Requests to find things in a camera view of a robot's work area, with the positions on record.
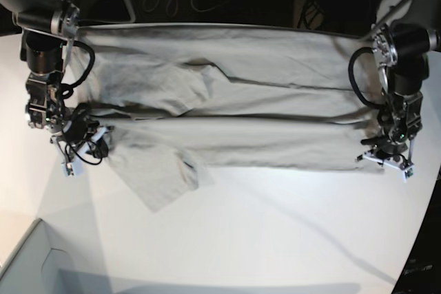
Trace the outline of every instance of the cloth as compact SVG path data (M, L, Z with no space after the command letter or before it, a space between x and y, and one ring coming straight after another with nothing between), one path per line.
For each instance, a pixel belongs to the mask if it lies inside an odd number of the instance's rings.
M349 83L365 46L353 39L184 25L88 28L80 40L96 53L80 100L114 126L108 162L153 211L197 188L205 165L381 171L354 162L376 128ZM75 50L76 76L87 62ZM355 73L379 101L371 56Z

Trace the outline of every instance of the gray fabric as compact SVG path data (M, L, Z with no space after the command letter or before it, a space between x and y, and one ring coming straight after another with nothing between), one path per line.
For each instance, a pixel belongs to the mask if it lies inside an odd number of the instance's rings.
M151 210L197 188L201 165L380 171L354 162L375 129L347 78L354 40L237 27L80 35L96 52L80 100L115 127L109 164ZM76 76L87 61L75 50ZM369 56L356 72L362 90L380 91Z

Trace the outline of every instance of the white tabletop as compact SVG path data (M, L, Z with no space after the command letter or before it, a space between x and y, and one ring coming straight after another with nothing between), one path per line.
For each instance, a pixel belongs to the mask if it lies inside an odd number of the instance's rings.
M393 170L212 168L202 173L199 189L151 213L105 163L80 178L63 177L49 133L25 123L28 69L19 60L19 39L0 39L0 209L42 217L52 246L71 255L87 289L392 291L440 168L436 89L423 89L416 176L406 184ZM432 75L437 71L433 65Z

